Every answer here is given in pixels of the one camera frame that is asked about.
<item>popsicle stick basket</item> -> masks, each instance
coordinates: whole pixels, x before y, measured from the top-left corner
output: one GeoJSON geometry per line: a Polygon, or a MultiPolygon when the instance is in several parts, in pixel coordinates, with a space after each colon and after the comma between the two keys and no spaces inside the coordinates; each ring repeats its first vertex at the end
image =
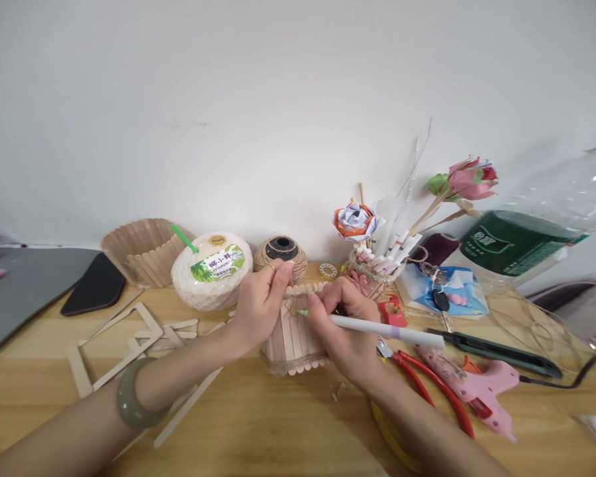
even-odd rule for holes
{"type": "Polygon", "coordinates": [[[413,260],[411,257],[408,257],[399,267],[394,269],[394,271],[388,275],[377,273],[368,263],[362,262],[354,252],[351,252],[344,264],[344,275],[351,280],[351,282],[360,290],[362,295],[377,301],[382,293],[384,293],[384,290],[386,290],[400,275],[402,270],[404,270],[404,267],[408,262],[419,263],[428,258],[428,251],[422,246],[419,248],[424,252],[421,260],[413,260]]]}
{"type": "Polygon", "coordinates": [[[306,310],[307,294],[320,293],[325,283],[287,287],[280,318],[270,338],[260,347],[260,357],[272,374],[291,376],[328,363],[329,357],[318,335],[298,310],[306,310]]]}
{"type": "Polygon", "coordinates": [[[164,288],[172,264],[185,248],[166,219],[141,219],[106,234],[101,250],[132,285],[164,288]]]}

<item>white wall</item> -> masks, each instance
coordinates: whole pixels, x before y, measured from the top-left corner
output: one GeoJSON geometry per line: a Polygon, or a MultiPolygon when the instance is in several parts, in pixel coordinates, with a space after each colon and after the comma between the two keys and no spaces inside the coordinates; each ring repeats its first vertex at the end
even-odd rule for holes
{"type": "MultiPolygon", "coordinates": [[[[0,229],[167,217],[339,260],[332,211],[395,189],[429,113],[419,186],[474,153],[503,193],[595,146],[596,0],[0,0],[0,229]]],[[[596,237],[574,252],[596,269],[596,237]]]]}

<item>pink hot glue gun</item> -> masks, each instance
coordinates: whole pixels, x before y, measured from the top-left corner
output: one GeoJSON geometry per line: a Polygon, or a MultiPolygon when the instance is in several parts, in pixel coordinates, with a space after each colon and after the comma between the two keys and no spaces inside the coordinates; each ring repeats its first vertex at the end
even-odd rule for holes
{"type": "Polygon", "coordinates": [[[462,370],[436,349],[418,345],[417,352],[463,402],[470,404],[477,417],[495,434],[517,441],[512,434],[512,417],[497,401],[497,394],[519,384],[519,373],[512,366],[505,361],[494,360],[490,362],[488,371],[473,374],[462,370]]]}

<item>wooden table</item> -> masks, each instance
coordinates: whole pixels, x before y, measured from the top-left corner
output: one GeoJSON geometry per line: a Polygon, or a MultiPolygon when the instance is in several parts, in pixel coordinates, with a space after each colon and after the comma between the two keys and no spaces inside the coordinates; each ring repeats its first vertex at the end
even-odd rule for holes
{"type": "MultiPolygon", "coordinates": [[[[318,264],[310,264],[308,279],[319,281],[318,264]]],[[[127,287],[121,301],[136,289],[127,287]]],[[[76,318],[60,315],[66,298],[43,311],[0,350],[0,452],[77,400],[66,360],[70,344],[86,337],[111,310],[76,318]]],[[[184,305],[172,287],[146,290],[143,302],[162,322],[200,318],[200,334],[228,310],[201,313],[184,305]]],[[[496,313],[510,333],[526,343],[533,339],[530,317],[518,298],[504,297],[491,306],[505,310],[512,321],[496,313]]],[[[557,342],[550,356],[559,365],[578,370],[589,356],[575,343],[578,354],[566,344],[560,328],[541,312],[532,314],[545,323],[557,342]]],[[[435,327],[434,319],[409,315],[412,328],[435,327]]],[[[102,376],[126,353],[133,331],[143,328],[139,316],[130,317],[83,348],[91,377],[102,376]]],[[[490,318],[458,321],[456,331],[524,348],[490,318]]],[[[453,348],[447,354],[460,362],[453,348]]],[[[438,408],[451,414],[443,395],[422,378],[438,408]]],[[[352,385],[334,402],[331,392],[344,378],[333,365],[294,377],[268,374],[257,352],[227,366],[201,400],[160,449],[152,441],[160,427],[151,430],[130,451],[104,471],[115,476],[279,476],[405,474],[379,434],[367,399],[352,385]]],[[[555,390],[520,384],[499,401],[514,419],[519,443],[494,435],[472,416],[477,441],[517,476],[596,476],[596,444],[572,416],[596,414],[596,367],[580,389],[555,390]]]]}

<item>green straw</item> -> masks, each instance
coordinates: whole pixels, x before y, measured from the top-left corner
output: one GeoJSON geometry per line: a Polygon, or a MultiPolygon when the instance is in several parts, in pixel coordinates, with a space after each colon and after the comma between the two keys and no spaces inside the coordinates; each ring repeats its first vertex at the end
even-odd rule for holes
{"type": "Polygon", "coordinates": [[[192,242],[190,242],[190,240],[183,234],[183,232],[179,230],[179,227],[177,227],[175,224],[170,224],[170,227],[172,227],[174,233],[181,237],[183,243],[185,243],[189,248],[191,248],[194,253],[199,253],[199,249],[192,245],[192,242]]]}

